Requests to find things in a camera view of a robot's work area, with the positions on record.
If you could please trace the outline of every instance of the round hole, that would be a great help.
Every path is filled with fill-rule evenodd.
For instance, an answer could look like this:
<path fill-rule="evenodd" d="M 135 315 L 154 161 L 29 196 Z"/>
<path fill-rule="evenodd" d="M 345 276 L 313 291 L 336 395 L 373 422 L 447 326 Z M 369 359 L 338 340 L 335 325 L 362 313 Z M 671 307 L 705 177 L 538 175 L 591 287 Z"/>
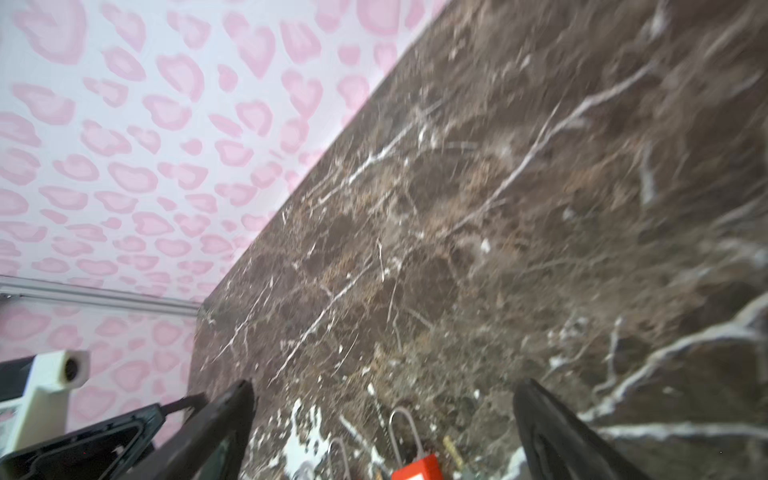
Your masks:
<path fill-rule="evenodd" d="M 64 364 L 64 377 L 68 382 L 71 382 L 76 376 L 78 376 L 79 370 L 80 366 L 75 360 L 67 359 L 67 362 Z"/>

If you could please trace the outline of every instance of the padlock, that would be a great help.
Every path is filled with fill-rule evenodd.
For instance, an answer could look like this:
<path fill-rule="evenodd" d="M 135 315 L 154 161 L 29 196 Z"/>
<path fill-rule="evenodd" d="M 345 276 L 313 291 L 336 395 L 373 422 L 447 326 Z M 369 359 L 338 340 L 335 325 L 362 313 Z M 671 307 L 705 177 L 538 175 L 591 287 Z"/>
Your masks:
<path fill-rule="evenodd" d="M 349 473 L 349 461 L 346 458 L 346 445 L 344 445 L 341 437 L 334 437 L 328 444 L 328 470 L 331 474 L 331 480 L 336 480 L 336 476 L 333 474 L 333 461 L 331 459 L 331 447 L 333 447 L 334 443 L 341 447 L 341 459 L 344 463 L 344 480 L 352 480 L 352 474 Z"/>
<path fill-rule="evenodd" d="M 416 458 L 413 463 L 407 466 L 402 462 L 400 450 L 397 447 L 395 431 L 392 429 L 392 419 L 395 418 L 396 413 L 401 413 L 408 419 L 408 423 L 411 425 L 411 432 L 413 432 L 413 438 L 416 440 Z M 395 408 L 389 416 L 389 439 L 392 441 L 392 449 L 395 450 L 395 458 L 397 459 L 398 466 L 397 471 L 392 474 L 392 480 L 442 480 L 442 473 L 440 472 L 437 457 L 434 453 L 427 455 L 424 452 L 422 440 L 419 438 L 419 434 L 416 431 L 416 425 L 413 422 L 411 412 L 403 407 Z"/>

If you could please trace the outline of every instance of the marble table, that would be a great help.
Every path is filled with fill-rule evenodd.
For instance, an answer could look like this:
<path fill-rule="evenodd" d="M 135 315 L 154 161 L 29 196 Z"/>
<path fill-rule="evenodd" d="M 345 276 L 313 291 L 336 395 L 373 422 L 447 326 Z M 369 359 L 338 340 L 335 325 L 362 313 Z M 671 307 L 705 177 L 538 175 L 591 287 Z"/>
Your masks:
<path fill-rule="evenodd" d="M 207 299 L 190 390 L 253 383 L 244 479 L 334 436 L 391 471 L 395 406 L 446 478 L 444 435 L 528 478 L 526 377 L 653 478 L 768 478 L 766 117 L 766 2 L 455 0 Z"/>

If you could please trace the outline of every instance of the metal shackle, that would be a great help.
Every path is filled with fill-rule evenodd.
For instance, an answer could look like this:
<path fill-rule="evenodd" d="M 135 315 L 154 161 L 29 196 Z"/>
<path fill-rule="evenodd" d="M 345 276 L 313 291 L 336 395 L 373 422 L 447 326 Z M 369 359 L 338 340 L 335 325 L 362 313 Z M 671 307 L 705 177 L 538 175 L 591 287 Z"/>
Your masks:
<path fill-rule="evenodd" d="M 331 480 L 335 480 L 336 478 L 333 474 L 333 459 L 331 458 L 331 447 L 333 447 L 334 443 L 341 447 L 341 459 L 342 462 L 344 462 L 344 480 L 352 480 L 352 474 L 349 473 L 349 460 L 347 460 L 346 457 L 346 445 L 344 445 L 344 441 L 341 437 L 332 438 L 331 442 L 328 444 L 328 469 L 330 470 Z"/>
<path fill-rule="evenodd" d="M 422 458 L 426 457 L 427 454 L 424 453 L 422 440 L 419 438 L 419 433 L 416 431 L 416 424 L 413 422 L 411 412 L 409 412 L 405 407 L 396 407 L 394 410 L 392 410 L 392 414 L 389 416 L 389 440 L 392 442 L 392 449 L 395 451 L 395 458 L 397 459 L 398 468 L 403 468 L 405 464 L 402 462 L 402 456 L 400 456 L 400 450 L 397 447 L 395 431 L 392 429 L 392 419 L 395 418 L 396 413 L 404 415 L 408 419 L 408 423 L 411 425 L 411 432 L 413 433 L 413 438 L 416 440 L 416 460 L 421 460 Z"/>

